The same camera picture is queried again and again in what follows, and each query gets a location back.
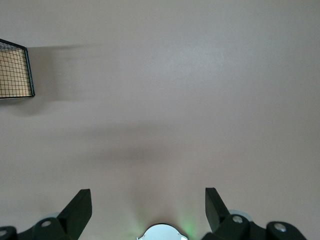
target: wire basket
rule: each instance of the wire basket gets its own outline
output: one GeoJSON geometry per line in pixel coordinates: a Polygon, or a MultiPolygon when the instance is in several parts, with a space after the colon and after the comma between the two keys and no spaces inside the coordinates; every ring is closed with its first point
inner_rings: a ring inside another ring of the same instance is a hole
{"type": "Polygon", "coordinates": [[[0,99],[29,98],[34,95],[27,48],[0,39],[0,99]]]}

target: wire mesh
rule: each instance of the wire mesh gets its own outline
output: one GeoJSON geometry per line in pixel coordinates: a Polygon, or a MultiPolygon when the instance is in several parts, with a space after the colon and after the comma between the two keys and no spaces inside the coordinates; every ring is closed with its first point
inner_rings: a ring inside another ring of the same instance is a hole
{"type": "Polygon", "coordinates": [[[0,99],[34,95],[27,49],[0,39],[0,99]]]}

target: black mechanical part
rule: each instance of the black mechanical part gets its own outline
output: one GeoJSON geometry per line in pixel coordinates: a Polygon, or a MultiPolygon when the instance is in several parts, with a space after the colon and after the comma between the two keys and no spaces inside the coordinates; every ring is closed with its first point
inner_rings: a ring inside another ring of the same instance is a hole
{"type": "Polygon", "coordinates": [[[205,214],[212,232],[202,240],[307,240],[286,222],[272,221],[264,229],[244,216],[231,215],[215,188],[205,189],[205,214]]]}
{"type": "Polygon", "coordinates": [[[82,189],[57,217],[48,217],[17,234],[13,226],[0,227],[0,240],[77,240],[92,215],[90,189],[82,189]]]}

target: gray surface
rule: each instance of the gray surface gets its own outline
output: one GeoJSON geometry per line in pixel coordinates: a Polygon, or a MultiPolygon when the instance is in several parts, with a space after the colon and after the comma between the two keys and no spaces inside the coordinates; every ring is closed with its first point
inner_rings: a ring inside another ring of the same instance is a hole
{"type": "Polygon", "coordinates": [[[320,239],[320,2],[0,3],[36,96],[0,102],[0,225],[91,188],[82,240],[209,231],[205,187],[320,239]]]}

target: silver bolt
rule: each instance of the silver bolt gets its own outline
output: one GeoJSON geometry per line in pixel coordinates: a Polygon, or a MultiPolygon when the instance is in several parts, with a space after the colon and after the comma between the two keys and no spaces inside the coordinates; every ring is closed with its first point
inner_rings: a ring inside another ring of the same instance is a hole
{"type": "Polygon", "coordinates": [[[0,237],[3,237],[4,235],[6,235],[8,232],[7,230],[1,230],[0,231],[0,237]]]}
{"type": "Polygon", "coordinates": [[[232,219],[237,224],[242,224],[243,223],[242,217],[240,217],[240,216],[233,216],[232,219]]]}
{"type": "Polygon", "coordinates": [[[41,223],[41,227],[45,228],[48,227],[51,224],[51,221],[44,221],[43,223],[41,223]]]}
{"type": "Polygon", "coordinates": [[[283,233],[287,231],[286,227],[281,223],[276,223],[274,225],[274,227],[275,227],[275,229],[277,229],[278,231],[283,232],[283,233]]]}

